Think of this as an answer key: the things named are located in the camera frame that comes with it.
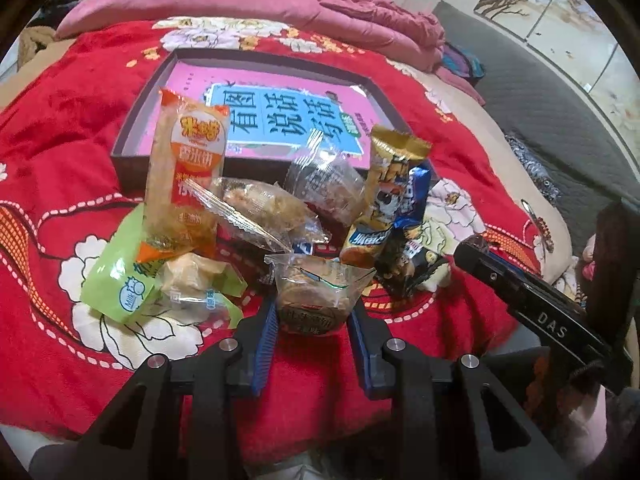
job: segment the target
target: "orange snack package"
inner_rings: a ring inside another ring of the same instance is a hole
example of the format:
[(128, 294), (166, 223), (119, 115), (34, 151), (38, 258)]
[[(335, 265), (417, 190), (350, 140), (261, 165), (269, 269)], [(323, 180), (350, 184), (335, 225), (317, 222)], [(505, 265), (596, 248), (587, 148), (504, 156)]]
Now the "orange snack package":
[(143, 240), (138, 263), (164, 260), (196, 248), (211, 250), (216, 216), (184, 185), (209, 188), (222, 174), (228, 106), (202, 103), (161, 89), (161, 108), (146, 178)]

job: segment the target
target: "open box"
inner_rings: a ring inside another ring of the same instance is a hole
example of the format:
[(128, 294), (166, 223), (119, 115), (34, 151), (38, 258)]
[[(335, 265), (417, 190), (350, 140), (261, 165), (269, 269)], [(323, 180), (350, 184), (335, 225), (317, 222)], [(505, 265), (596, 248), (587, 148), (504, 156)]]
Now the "open box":
[(328, 132), (366, 174), (374, 124), (410, 133), (382, 91), (358, 74), (263, 52), (178, 49), (145, 84), (111, 152), (125, 192), (145, 187), (162, 87), (230, 105), (225, 176), (282, 182), (311, 127)]

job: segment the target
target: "rice cracker package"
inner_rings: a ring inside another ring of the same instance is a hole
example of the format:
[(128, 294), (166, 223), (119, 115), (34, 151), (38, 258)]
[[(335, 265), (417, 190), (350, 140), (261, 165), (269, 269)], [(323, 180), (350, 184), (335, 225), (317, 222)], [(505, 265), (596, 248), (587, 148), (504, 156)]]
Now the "rice cracker package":
[(429, 155), (424, 140), (376, 125), (365, 185), (367, 207), (350, 227), (340, 251), (344, 264), (369, 269), (382, 252), (404, 198), (409, 170)]
[(205, 106), (164, 88), (160, 93), (138, 263), (197, 248), (211, 251), (216, 240), (216, 216), (204, 209), (184, 181), (209, 188), (222, 174), (229, 108)]

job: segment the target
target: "gray cushion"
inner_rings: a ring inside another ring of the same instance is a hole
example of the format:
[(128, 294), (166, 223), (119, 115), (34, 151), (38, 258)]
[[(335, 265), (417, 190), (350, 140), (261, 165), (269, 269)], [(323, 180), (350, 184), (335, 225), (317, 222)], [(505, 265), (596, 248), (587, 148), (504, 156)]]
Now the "gray cushion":
[(522, 140), (549, 170), (562, 196), (575, 253), (595, 232), (595, 217), (610, 200), (640, 200), (640, 184), (608, 131), (574, 90), (518, 40), (440, 2), (434, 13), (446, 38), (473, 52), (486, 70), (476, 89), (485, 109)]

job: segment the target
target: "beige bed sheet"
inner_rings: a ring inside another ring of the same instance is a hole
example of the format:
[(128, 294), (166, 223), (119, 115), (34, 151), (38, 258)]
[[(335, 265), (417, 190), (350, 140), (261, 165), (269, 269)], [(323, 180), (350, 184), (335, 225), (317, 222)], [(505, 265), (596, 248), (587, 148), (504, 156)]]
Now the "beige bed sheet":
[[(20, 72), (0, 84), (0, 109), (7, 106), (44, 69), (59, 60), (74, 41), (51, 43), (26, 63)], [(520, 206), (520, 200), (526, 200), (531, 204), (533, 211), (545, 219), (555, 248), (553, 253), (546, 254), (543, 276), (550, 283), (558, 279), (571, 262), (572, 255), (569, 231), (558, 210), (536, 189), (527, 172), (513, 155), (507, 141), (504, 140), (498, 125), (476, 101), (434, 75), (417, 70), (412, 72), (424, 85), (439, 93), (456, 117), (476, 136), (489, 156), (494, 173), (513, 201)]]

